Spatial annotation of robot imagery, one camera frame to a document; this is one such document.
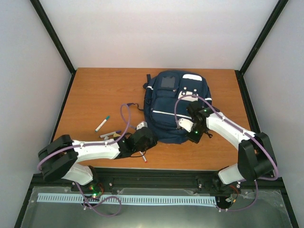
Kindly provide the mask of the purple capped white marker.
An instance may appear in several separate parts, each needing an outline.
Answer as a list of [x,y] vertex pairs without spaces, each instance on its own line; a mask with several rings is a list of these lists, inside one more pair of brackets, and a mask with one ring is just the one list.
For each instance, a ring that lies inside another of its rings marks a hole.
[[114,132],[102,134],[102,135],[100,135],[99,137],[100,137],[100,138],[105,138],[105,137],[112,136],[112,135],[114,135],[114,134],[120,134],[121,132],[122,132],[121,130],[119,130],[119,131],[114,131]]

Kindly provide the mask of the navy blue student backpack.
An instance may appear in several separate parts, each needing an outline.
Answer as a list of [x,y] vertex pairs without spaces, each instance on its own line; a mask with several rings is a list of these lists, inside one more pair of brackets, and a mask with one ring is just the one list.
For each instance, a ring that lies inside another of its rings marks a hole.
[[139,110],[143,112],[148,128],[162,143],[186,142],[187,131],[179,129],[175,119],[191,119],[186,108],[192,101],[199,101],[203,107],[207,107],[205,102],[191,95],[212,104],[206,79],[197,73],[182,70],[166,70],[153,78],[149,74],[146,77],[143,108]]

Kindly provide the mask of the teal capped white marker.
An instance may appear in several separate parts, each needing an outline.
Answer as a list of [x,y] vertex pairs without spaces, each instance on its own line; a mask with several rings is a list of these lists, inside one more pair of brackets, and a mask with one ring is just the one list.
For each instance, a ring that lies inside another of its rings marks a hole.
[[95,129],[95,132],[98,132],[101,127],[109,120],[110,116],[108,115]]

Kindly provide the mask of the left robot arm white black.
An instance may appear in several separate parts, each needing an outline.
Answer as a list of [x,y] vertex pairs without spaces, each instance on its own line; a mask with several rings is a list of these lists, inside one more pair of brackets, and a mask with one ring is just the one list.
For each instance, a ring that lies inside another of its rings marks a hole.
[[128,137],[96,142],[72,140],[70,135],[62,135],[38,153],[37,170],[46,182],[65,179],[77,182],[88,191],[98,188],[99,179],[93,169],[80,162],[96,159],[131,158],[137,152],[145,152],[157,145],[157,137],[147,127],[136,130]]

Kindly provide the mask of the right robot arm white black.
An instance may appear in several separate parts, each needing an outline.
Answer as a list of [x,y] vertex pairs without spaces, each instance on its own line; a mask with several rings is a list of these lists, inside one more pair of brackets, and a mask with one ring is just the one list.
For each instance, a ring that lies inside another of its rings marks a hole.
[[277,175],[277,165],[270,139],[265,133],[255,133],[235,124],[215,107],[203,108],[198,101],[191,102],[187,111],[190,119],[181,118],[179,127],[187,137],[199,143],[203,134],[212,130],[237,149],[237,163],[217,171],[211,185],[216,192],[223,192],[228,185],[238,181],[269,179]]

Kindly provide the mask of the red marker pen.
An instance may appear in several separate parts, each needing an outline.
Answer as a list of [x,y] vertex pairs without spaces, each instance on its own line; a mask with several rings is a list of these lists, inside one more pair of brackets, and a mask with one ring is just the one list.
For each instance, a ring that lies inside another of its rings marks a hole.
[[144,154],[145,154],[144,152],[140,152],[140,155],[143,158],[144,162],[147,163],[147,160],[146,160],[146,157]]

